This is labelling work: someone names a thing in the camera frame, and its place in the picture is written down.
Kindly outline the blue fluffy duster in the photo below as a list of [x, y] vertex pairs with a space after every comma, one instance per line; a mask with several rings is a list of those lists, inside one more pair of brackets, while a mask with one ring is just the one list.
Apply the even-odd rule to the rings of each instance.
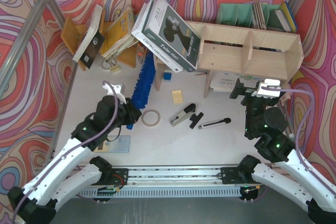
[[131, 97], [136, 109], [144, 109], [147, 105], [154, 77], [154, 54], [149, 51], [145, 56], [133, 95]]

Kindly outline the white black utility knife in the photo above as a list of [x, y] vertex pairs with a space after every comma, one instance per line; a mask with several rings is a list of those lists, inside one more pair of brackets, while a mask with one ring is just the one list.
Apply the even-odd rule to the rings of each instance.
[[219, 119], [211, 122], [202, 123], [198, 126], [198, 129], [205, 129], [209, 127], [214, 127], [220, 124], [228, 124], [231, 122], [231, 118]]

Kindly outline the black plastic clip piece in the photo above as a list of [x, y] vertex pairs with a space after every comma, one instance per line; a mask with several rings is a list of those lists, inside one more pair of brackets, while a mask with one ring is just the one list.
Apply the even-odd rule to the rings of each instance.
[[190, 117], [191, 121], [190, 128], [194, 129], [194, 127], [198, 124], [198, 122], [201, 120], [203, 116], [204, 116], [203, 112], [200, 112], [199, 114], [196, 113], [192, 114]]

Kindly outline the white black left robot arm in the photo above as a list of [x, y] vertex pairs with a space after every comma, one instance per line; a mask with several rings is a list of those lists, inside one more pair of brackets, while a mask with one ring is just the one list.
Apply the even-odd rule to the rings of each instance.
[[24, 187], [14, 186], [7, 197], [14, 210], [26, 223], [50, 223], [56, 212], [74, 195], [90, 185], [112, 184], [122, 188], [127, 175], [119, 173], [100, 156], [74, 175], [72, 170], [108, 139], [111, 131], [136, 123], [141, 116], [131, 99], [122, 103], [107, 95], [72, 132], [57, 156]]

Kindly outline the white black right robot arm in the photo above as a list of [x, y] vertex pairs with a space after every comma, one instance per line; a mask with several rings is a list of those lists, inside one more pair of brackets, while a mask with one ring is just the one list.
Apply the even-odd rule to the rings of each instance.
[[335, 185], [317, 171], [302, 155], [298, 140], [284, 134], [288, 127], [282, 111], [276, 107], [302, 90], [281, 88], [280, 81], [265, 79], [254, 88], [236, 81], [230, 98], [242, 95], [245, 106], [245, 134], [257, 139], [255, 148], [266, 160], [287, 171], [290, 178], [279, 174], [259, 159], [247, 155], [234, 168], [233, 177], [239, 182], [257, 182], [286, 196], [307, 212], [313, 223], [335, 223]]

